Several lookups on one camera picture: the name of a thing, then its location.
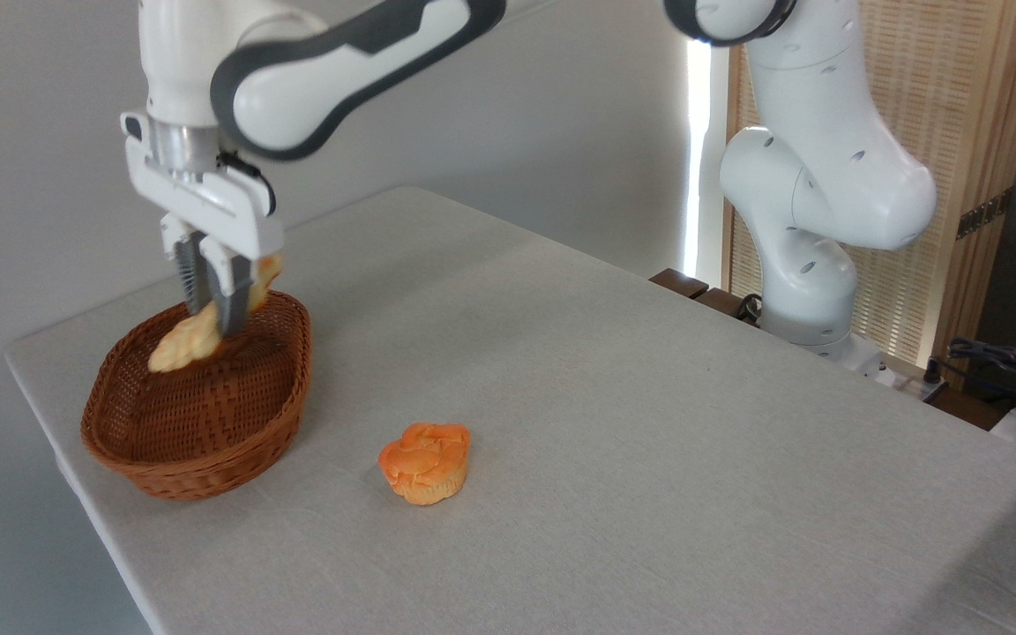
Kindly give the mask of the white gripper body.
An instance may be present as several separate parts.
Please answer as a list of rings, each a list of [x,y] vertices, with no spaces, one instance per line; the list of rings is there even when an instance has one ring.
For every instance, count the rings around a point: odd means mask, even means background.
[[[194,181],[175,176],[153,157],[152,123],[146,114],[121,114],[131,183],[142,197],[250,260],[283,248],[270,185],[236,168],[215,168]]]

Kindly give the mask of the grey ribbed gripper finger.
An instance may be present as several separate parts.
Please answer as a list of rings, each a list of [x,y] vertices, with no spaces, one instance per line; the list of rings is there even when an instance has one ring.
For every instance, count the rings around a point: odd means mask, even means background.
[[[197,315],[213,300],[209,287],[208,265],[200,246],[205,233],[172,213],[158,223],[164,254],[176,266],[187,313]]]
[[[198,249],[205,264],[211,301],[217,310],[218,333],[223,339],[234,337],[245,329],[249,320],[253,262],[212,237],[203,237]]]

